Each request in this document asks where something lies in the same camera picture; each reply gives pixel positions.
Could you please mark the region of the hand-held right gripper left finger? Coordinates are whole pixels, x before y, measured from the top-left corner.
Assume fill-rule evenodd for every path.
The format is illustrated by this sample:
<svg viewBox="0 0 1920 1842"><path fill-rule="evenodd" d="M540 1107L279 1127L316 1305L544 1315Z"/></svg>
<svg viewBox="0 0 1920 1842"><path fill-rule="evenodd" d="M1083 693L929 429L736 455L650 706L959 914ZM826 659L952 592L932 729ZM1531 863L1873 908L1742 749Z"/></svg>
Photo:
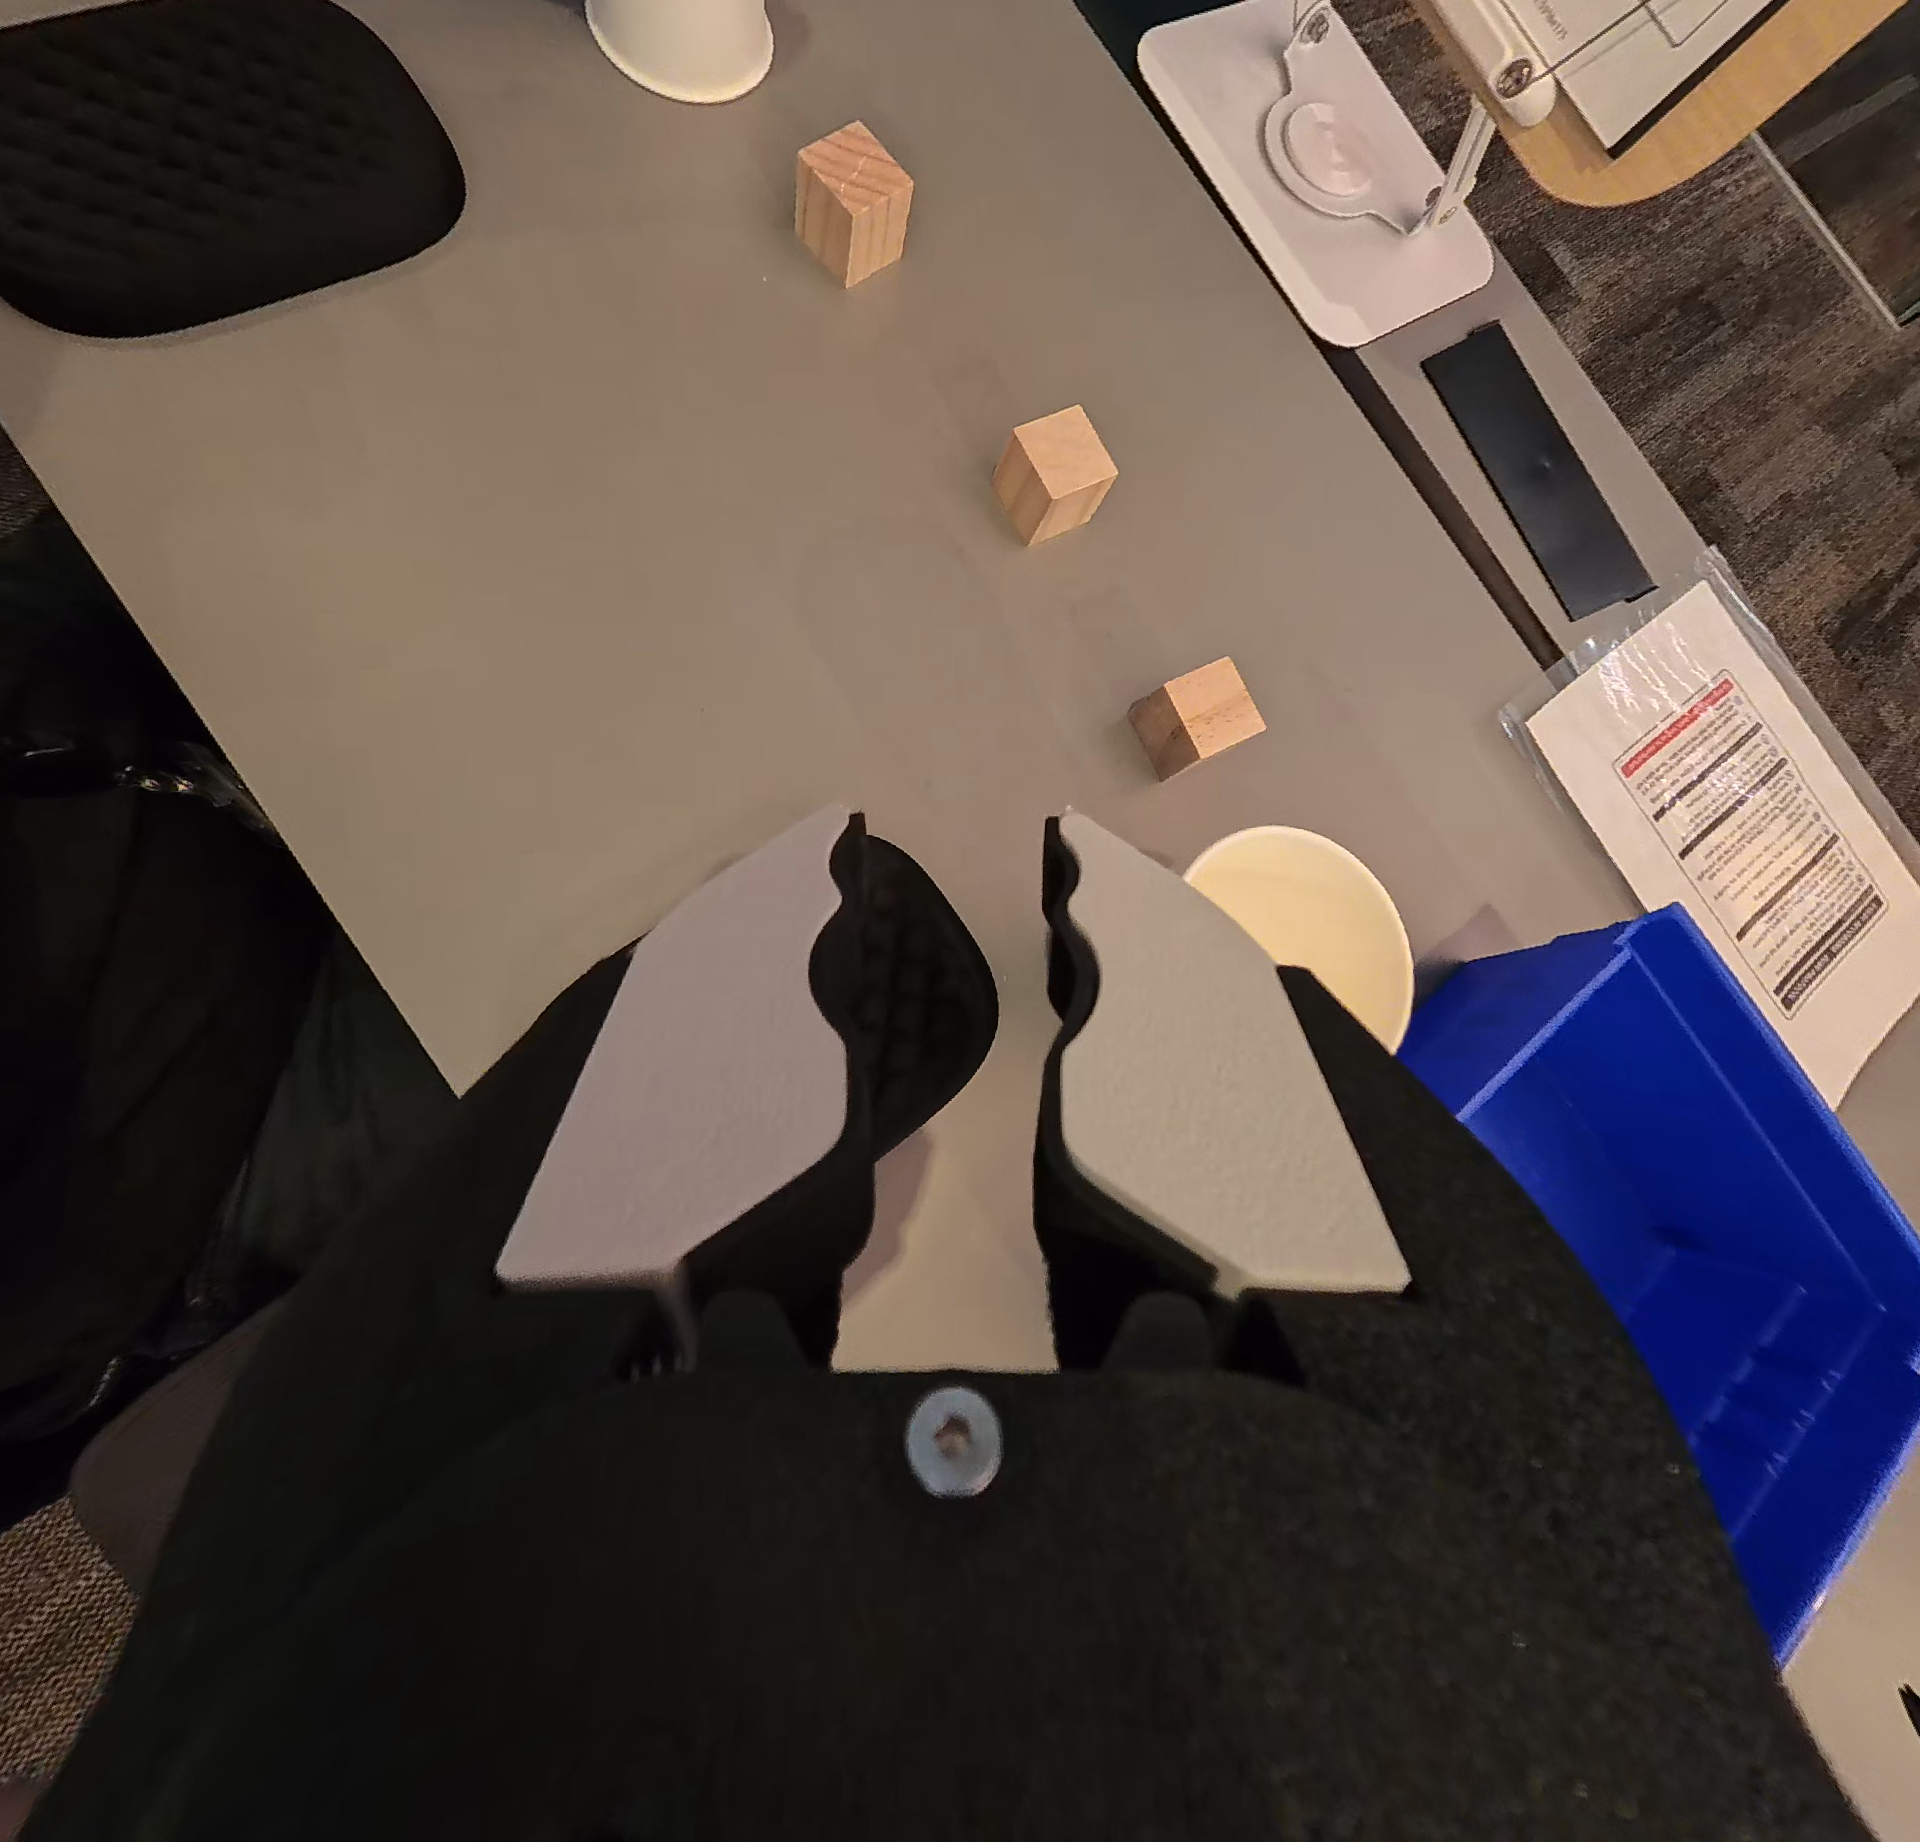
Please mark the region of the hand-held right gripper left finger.
<svg viewBox="0 0 1920 1842"><path fill-rule="evenodd" d="M633 945L494 1260L503 1290L641 1290L685 1328L760 1291L830 1360L875 1217L867 852L863 814L819 809Z"/></svg>

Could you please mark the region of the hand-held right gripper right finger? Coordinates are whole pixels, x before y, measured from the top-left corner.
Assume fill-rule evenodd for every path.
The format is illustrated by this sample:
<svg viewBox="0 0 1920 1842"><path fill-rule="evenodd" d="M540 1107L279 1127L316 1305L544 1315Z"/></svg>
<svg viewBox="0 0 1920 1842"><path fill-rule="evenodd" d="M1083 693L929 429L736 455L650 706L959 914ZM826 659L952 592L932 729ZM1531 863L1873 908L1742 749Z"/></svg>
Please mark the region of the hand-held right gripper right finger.
<svg viewBox="0 0 1920 1842"><path fill-rule="evenodd" d="M1399 1298L1410 1265L1284 972L1078 811L1043 825L1034 1234L1057 1327L1170 1291Z"/></svg>

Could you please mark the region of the wooden cube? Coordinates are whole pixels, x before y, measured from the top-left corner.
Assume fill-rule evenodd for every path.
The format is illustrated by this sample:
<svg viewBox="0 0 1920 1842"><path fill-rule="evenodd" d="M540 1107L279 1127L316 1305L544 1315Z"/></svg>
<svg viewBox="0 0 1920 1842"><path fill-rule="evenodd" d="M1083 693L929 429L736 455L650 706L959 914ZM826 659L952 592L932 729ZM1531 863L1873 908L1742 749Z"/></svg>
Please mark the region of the wooden cube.
<svg viewBox="0 0 1920 1842"><path fill-rule="evenodd" d="M1126 710L1126 726L1155 780L1258 740L1265 723L1231 657L1165 679Z"/></svg>
<svg viewBox="0 0 1920 1842"><path fill-rule="evenodd" d="M1079 404L1019 423L992 473L992 494L1019 545L1033 548L1093 518L1117 482L1117 461Z"/></svg>
<svg viewBox="0 0 1920 1842"><path fill-rule="evenodd" d="M842 290L900 259L912 198L915 181L860 120L797 152L794 236Z"/></svg>

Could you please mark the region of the blue plastic bin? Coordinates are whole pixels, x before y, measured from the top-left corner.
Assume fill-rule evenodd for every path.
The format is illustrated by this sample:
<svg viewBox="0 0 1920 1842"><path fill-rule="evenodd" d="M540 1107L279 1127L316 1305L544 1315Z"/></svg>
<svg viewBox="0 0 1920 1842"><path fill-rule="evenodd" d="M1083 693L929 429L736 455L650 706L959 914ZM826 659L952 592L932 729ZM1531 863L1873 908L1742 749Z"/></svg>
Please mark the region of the blue plastic bin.
<svg viewBox="0 0 1920 1842"><path fill-rule="evenodd" d="M1906 1217L1682 906L1457 966L1396 1053L1633 1338L1787 1663L1916 1446Z"/></svg>

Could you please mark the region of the paper sheet in plastic sleeve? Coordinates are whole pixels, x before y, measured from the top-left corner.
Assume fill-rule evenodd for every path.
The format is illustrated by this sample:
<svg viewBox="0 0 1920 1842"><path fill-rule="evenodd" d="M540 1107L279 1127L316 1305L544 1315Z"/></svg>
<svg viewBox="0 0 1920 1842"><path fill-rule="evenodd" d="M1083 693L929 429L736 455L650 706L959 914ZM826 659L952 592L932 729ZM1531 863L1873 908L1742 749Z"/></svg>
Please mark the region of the paper sheet in plastic sleeve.
<svg viewBox="0 0 1920 1842"><path fill-rule="evenodd" d="M1839 1107L1917 996L1916 859L1714 565L1499 715L1646 910L1682 906Z"/></svg>

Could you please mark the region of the instruction sheet on wooden stand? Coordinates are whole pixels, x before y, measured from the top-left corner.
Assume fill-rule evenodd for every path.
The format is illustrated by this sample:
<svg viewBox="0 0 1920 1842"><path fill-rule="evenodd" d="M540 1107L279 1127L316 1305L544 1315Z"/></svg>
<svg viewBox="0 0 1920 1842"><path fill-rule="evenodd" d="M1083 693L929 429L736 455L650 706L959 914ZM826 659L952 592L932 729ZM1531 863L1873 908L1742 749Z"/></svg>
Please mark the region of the instruction sheet on wooden stand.
<svg viewBox="0 0 1920 1842"><path fill-rule="evenodd" d="M1689 183L1909 0L1787 0L1609 155L1557 102L1516 124L1428 0L1410 0L1469 90L1439 166L1333 0L1240 0L1139 36L1139 78L1308 329L1362 347L1481 291L1467 200L1501 140L1549 198L1619 205Z"/></svg>

